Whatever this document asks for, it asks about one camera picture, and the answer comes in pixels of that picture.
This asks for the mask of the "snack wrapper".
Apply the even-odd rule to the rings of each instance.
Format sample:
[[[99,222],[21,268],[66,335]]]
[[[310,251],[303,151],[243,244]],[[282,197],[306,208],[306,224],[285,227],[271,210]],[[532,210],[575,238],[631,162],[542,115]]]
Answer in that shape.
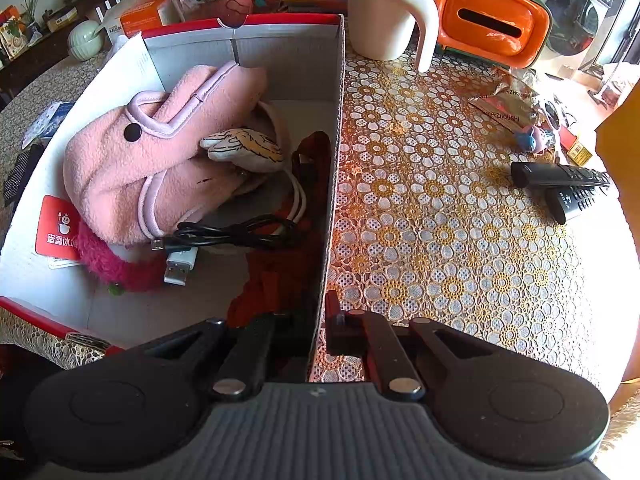
[[[538,94],[517,79],[499,82],[495,91],[487,96],[469,98],[472,107],[511,132],[536,125],[537,101]]]

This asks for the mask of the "basketball in container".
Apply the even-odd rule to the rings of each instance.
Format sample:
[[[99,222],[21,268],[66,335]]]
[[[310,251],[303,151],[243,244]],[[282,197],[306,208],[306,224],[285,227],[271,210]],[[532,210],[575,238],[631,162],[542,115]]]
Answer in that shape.
[[[253,0],[213,0],[208,5],[209,16],[228,27],[242,26],[253,9]]]

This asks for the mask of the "wooden sideboard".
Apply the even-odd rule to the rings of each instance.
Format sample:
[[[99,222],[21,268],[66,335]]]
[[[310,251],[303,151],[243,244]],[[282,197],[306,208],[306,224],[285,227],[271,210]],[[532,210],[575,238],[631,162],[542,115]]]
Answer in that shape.
[[[60,62],[68,55],[67,38],[73,27],[88,20],[88,15],[94,8],[105,0],[75,0],[67,3],[62,9],[53,14],[54,18],[75,9],[77,14],[55,32],[46,28],[47,35],[37,41],[32,47],[28,47],[14,60],[4,66],[0,72],[1,91],[11,98],[20,93],[28,84],[39,75]]]

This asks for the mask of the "red and white cardboard box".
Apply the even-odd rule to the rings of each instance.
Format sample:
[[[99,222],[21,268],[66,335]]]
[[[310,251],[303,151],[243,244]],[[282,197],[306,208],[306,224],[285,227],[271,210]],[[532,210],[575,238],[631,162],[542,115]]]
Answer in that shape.
[[[345,24],[268,14],[129,39],[76,101],[1,249],[1,340],[71,368],[200,322],[292,313],[314,354]]]

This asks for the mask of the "small yellow box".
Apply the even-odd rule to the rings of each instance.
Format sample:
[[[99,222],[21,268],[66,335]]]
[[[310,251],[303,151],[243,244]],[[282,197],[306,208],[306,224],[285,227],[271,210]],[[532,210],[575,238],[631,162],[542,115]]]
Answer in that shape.
[[[566,151],[568,159],[579,167],[585,167],[590,161],[592,154],[582,145],[582,142],[576,140],[572,146]]]

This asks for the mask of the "pink fluffy plush toy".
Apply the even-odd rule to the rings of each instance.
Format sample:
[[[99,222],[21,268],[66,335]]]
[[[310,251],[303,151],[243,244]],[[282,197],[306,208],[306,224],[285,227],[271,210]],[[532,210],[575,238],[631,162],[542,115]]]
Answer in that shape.
[[[166,254],[152,252],[149,257],[127,261],[116,255],[84,220],[75,238],[80,261],[89,272],[108,286],[118,286],[126,292],[147,292],[164,282]]]

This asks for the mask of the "blue tissue pack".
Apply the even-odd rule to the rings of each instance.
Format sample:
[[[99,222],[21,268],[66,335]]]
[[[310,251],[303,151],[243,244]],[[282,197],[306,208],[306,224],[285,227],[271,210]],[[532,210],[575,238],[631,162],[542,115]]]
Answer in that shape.
[[[74,102],[52,102],[26,130],[22,148],[28,148],[34,143],[46,146],[73,106]]]

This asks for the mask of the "washing machine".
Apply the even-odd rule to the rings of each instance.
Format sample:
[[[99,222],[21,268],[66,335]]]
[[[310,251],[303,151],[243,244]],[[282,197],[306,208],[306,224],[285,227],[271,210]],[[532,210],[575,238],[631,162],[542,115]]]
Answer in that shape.
[[[546,42],[552,58],[579,65],[591,48],[613,0],[542,0],[551,14]]]

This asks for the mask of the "yellow chair back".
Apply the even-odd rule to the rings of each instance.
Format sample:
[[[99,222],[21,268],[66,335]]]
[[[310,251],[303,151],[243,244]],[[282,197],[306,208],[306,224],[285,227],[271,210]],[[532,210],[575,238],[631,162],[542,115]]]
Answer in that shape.
[[[596,150],[620,192],[636,251],[640,250],[640,87],[597,128]]]

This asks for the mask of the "black dotted pouch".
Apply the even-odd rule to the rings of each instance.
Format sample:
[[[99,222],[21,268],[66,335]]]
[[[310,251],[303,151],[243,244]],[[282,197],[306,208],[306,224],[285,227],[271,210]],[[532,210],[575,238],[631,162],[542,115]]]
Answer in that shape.
[[[14,166],[3,182],[4,206],[9,207],[20,200],[43,152],[44,145],[36,142],[17,154]]]

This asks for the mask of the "black remote control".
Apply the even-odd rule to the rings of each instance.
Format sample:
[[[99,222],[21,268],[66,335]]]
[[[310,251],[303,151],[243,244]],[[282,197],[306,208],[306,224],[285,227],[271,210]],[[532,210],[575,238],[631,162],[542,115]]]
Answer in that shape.
[[[512,162],[510,171],[517,188],[609,188],[612,184],[606,172],[570,165]]]
[[[590,208],[596,201],[596,189],[593,186],[564,186],[564,188],[546,188],[544,201],[551,217],[560,226]]]

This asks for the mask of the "pink fleece garment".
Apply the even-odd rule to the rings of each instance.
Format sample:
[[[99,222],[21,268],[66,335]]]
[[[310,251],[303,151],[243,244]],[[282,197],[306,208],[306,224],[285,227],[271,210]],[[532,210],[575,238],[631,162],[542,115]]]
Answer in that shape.
[[[190,68],[171,92],[142,91],[96,118],[67,143],[66,193],[107,244],[130,246],[169,235],[253,191],[273,174],[214,162],[200,148],[213,133],[247,128],[282,148],[288,136],[262,102],[262,67],[235,62]]]

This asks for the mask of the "orange tissue box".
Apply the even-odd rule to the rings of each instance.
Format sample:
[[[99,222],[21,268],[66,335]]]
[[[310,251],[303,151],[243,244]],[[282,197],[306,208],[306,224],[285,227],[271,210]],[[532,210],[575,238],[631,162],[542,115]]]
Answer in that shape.
[[[148,0],[124,8],[119,3],[104,16],[102,26],[111,44],[139,32],[161,28],[180,22],[180,15],[172,0]]]

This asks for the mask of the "cream cartoon plush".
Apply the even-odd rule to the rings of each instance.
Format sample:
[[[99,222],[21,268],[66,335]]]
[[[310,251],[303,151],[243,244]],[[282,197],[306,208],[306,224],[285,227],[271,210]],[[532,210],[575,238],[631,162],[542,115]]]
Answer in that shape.
[[[200,141],[214,162],[230,162],[255,174],[272,174],[284,166],[280,146],[265,133],[247,128],[216,132]]]

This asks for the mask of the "green ceramic jar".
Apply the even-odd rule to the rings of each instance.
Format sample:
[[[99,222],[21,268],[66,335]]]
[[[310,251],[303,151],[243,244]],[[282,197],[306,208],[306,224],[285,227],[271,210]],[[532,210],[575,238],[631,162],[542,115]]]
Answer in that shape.
[[[83,21],[67,37],[67,50],[72,58],[85,62],[103,48],[102,27],[95,21]]]

